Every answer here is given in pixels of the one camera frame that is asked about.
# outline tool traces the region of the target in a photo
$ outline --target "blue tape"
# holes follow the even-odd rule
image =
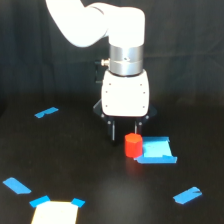
[[[144,157],[140,156],[136,158],[135,160],[138,161],[138,163],[141,164],[167,164],[167,163],[176,163],[177,157],[173,156],[162,156],[162,157]]]
[[[42,112],[40,112],[40,113],[35,114],[35,116],[36,116],[37,118],[42,118],[45,114],[52,114],[52,113],[54,113],[54,112],[56,112],[56,111],[58,111],[57,108],[55,108],[55,107],[51,107],[50,109],[47,109],[47,110],[45,110],[45,111],[42,111]]]
[[[45,203],[45,202],[47,202],[47,201],[50,201],[50,198],[46,195],[46,196],[43,196],[43,197],[41,197],[41,198],[38,198],[38,199],[36,199],[36,200],[34,200],[34,201],[31,201],[31,202],[30,202],[30,205],[31,205],[33,208],[36,208],[38,205],[43,204],[43,203]]]
[[[86,202],[82,201],[80,199],[74,198],[71,203],[73,205],[77,205],[79,208],[81,208]]]
[[[174,198],[175,202],[183,205],[186,202],[199,197],[200,195],[202,195],[200,190],[197,187],[192,187],[189,190],[184,191],[183,193],[180,193],[173,198]]]
[[[13,177],[10,177],[9,179],[3,181],[3,184],[13,190],[16,194],[29,194],[31,192],[29,188],[24,186],[22,183],[20,183]]]

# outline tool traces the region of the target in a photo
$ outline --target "blue paper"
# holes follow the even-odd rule
[[[43,203],[45,203],[45,202],[47,202],[47,201],[50,201],[50,198],[49,198],[48,196],[43,196],[43,197],[38,198],[38,199],[36,199],[36,200],[34,200],[34,201],[31,201],[31,202],[30,202],[30,205],[31,205],[33,208],[36,208],[38,205],[43,204]]]
[[[3,181],[3,184],[13,190],[16,194],[29,194],[31,192],[29,188],[21,184],[13,177]]]
[[[168,137],[143,137],[144,157],[172,156]]]
[[[79,208],[81,208],[86,202],[82,201],[80,199],[74,198],[71,203],[73,205],[77,205]]]
[[[192,187],[189,190],[184,191],[183,193],[178,194],[177,196],[175,196],[173,198],[174,198],[175,202],[183,205],[186,202],[191,201],[194,198],[199,197],[200,195],[202,195],[200,190],[197,187]]]
[[[165,141],[165,142],[169,142],[169,137],[142,137],[143,142],[161,142],[161,141]]]
[[[162,156],[162,157],[144,157],[140,156],[136,158],[135,160],[138,161],[138,163],[141,164],[167,164],[167,163],[176,163],[177,162],[177,157],[173,156]]]
[[[42,112],[40,112],[40,113],[35,114],[35,116],[36,116],[37,118],[42,118],[45,114],[52,114],[52,113],[54,113],[54,112],[56,112],[56,111],[58,111],[57,108],[55,108],[55,107],[51,107],[50,109],[47,109],[47,110],[45,110],[45,111],[42,111]]]

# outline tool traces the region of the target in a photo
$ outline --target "black table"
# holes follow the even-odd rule
[[[41,119],[37,112],[59,111]],[[0,223],[31,223],[29,202],[80,198],[78,224],[224,223],[224,108],[158,107],[143,136],[169,136],[177,164],[141,165],[124,156],[131,119],[117,121],[117,143],[92,105],[17,104],[0,118]],[[2,181],[32,190],[17,195]],[[173,196],[193,187],[203,196],[179,205]]]

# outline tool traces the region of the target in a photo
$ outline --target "red block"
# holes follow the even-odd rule
[[[134,133],[125,135],[125,155],[136,158],[141,156],[142,153],[142,136]]]

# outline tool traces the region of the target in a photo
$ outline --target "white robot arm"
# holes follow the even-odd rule
[[[143,69],[145,15],[132,7],[94,3],[84,7],[80,0],[46,0],[58,28],[77,47],[88,47],[108,37],[110,57],[101,90],[101,117],[149,117],[149,83]]]

